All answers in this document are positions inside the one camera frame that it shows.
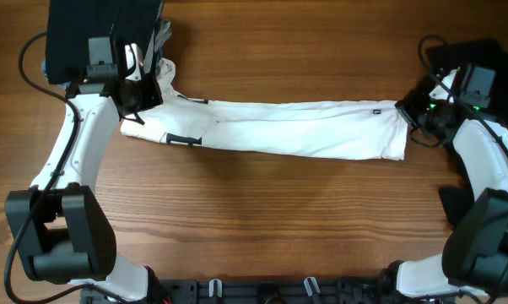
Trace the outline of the white Puma t-shirt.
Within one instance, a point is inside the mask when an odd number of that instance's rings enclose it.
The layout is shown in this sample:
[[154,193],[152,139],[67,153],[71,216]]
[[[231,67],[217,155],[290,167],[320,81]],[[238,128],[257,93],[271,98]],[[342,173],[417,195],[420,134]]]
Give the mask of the white Puma t-shirt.
[[124,121],[122,134],[160,144],[344,160],[403,160],[408,125],[392,100],[252,103],[188,98],[159,61],[162,104]]

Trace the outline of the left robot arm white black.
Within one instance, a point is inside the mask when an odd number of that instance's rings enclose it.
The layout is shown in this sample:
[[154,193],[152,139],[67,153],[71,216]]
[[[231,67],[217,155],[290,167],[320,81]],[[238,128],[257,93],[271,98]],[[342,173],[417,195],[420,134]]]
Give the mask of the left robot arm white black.
[[127,100],[143,94],[131,80],[112,77],[72,83],[63,102],[67,112],[50,158],[27,190],[12,191],[5,203],[14,242],[4,270],[4,287],[20,303],[11,272],[19,257],[33,281],[91,290],[116,303],[167,303],[169,293],[149,267],[116,250],[116,236],[98,204],[94,187],[105,147]]

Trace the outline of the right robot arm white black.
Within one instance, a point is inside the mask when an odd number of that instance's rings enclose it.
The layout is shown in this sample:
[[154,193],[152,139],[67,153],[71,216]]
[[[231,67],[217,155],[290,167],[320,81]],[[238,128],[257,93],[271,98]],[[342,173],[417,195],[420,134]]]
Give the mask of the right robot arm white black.
[[508,129],[475,106],[462,109],[418,90],[396,108],[413,129],[455,152],[470,189],[440,189],[453,227],[442,253],[393,263],[380,277],[380,293],[415,301],[508,296]]

